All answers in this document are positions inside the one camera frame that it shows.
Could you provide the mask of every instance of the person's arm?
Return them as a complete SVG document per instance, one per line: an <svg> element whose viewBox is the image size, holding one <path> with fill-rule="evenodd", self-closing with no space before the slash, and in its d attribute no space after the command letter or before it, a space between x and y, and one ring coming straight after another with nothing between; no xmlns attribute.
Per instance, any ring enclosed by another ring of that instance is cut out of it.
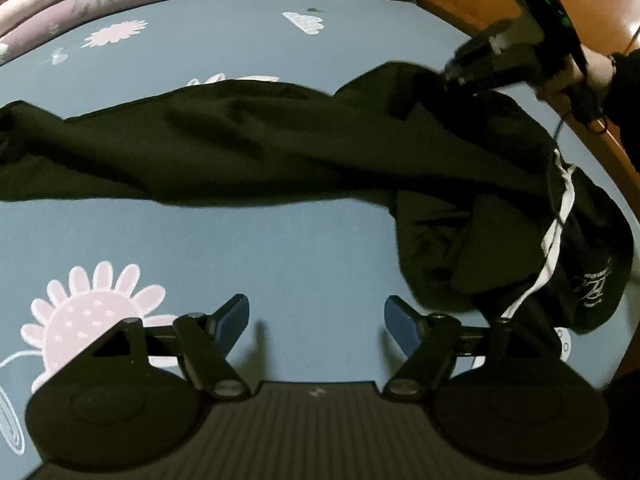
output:
<svg viewBox="0 0 640 480"><path fill-rule="evenodd" d="M631 163L640 171L640 128L636 117L640 112L640 50L623 54L602 54L582 46L587 58L587 84L602 102L609 121L620 128L620 141ZM538 97L549 100L569 85L584 80L572 59L566 69L558 73L538 90Z"/></svg>

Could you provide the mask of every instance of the handheld device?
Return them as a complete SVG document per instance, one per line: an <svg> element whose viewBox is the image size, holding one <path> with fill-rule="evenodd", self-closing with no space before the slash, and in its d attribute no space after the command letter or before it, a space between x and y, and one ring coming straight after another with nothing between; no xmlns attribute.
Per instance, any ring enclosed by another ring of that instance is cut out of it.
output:
<svg viewBox="0 0 640 480"><path fill-rule="evenodd" d="M565 67L567 56L587 76L587 60L560 0L515 0L522 14L492 23L456 50L444 70L449 87L476 93L526 81L534 85ZM574 118L592 132L607 129L596 93L585 82L564 91Z"/></svg>

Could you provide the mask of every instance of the printed logo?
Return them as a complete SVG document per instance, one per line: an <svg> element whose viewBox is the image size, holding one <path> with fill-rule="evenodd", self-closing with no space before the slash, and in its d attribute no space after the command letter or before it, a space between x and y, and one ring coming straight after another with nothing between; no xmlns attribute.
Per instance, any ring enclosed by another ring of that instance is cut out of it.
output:
<svg viewBox="0 0 640 480"><path fill-rule="evenodd" d="M574 281L578 285L574 288L574 292L581 294L578 299L584 306L591 308L602 302L604 295L603 289L607 277L611 274L611 258L607 262L607 267L595 274L585 274L584 276L576 276Z"/></svg>

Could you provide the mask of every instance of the screw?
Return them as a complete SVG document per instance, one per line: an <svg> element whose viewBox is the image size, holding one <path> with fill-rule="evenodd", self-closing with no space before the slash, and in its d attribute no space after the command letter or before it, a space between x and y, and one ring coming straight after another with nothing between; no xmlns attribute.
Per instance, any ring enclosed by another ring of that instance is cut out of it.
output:
<svg viewBox="0 0 640 480"><path fill-rule="evenodd" d="M238 397L244 394L244 386L240 381L228 379L216 384L213 392L220 397Z"/></svg>
<svg viewBox="0 0 640 480"><path fill-rule="evenodd" d="M412 396L420 391L420 384L413 379L394 379L389 384L389 391L397 396Z"/></svg>

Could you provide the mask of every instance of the white flower print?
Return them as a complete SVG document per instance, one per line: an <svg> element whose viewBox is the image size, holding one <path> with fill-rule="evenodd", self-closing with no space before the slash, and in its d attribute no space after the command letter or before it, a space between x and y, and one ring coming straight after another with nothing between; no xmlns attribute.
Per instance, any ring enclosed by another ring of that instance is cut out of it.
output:
<svg viewBox="0 0 640 480"><path fill-rule="evenodd" d="M63 50L64 48L60 46L51 53L51 64L59 65L68 57L67 54L63 54Z"/></svg>
<svg viewBox="0 0 640 480"><path fill-rule="evenodd" d="M305 16L297 12L283 12L282 15L305 34L315 35L324 28L322 18L317 16Z"/></svg>
<svg viewBox="0 0 640 480"><path fill-rule="evenodd" d="M115 23L111 27L101 28L98 32L93 32L88 38L84 38L86 46L104 46L107 43L117 43L120 40L126 40L134 34L139 34L140 30L148 25L142 20L134 20L133 22Z"/></svg>
<svg viewBox="0 0 640 480"><path fill-rule="evenodd" d="M276 76L272 76L272 75L248 75L245 77L238 77L236 78L238 79L238 81L240 80L247 80L247 81L268 81L268 82L277 82L280 80L279 77ZM209 79L207 79L204 84L211 84L211 83L217 83L218 81L225 81L226 80L226 76L224 75L224 73L219 73L216 75L212 75ZM190 80L186 86L195 86L195 85L200 85L202 84L200 82L199 79L192 79Z"/></svg>
<svg viewBox="0 0 640 480"><path fill-rule="evenodd" d="M42 350L45 371L33 381L32 392L121 319L139 317L145 326L174 322L176 316L171 315L145 317L164 300L164 288L149 285L131 297L139 278L140 268L128 265L112 288L113 267L101 262L92 282L82 267L71 269L70 294L58 280L49 282L49 301L31 303L31 313L40 324L26 324L20 330L26 343ZM151 356L149 362L159 367L177 365L174 357Z"/></svg>

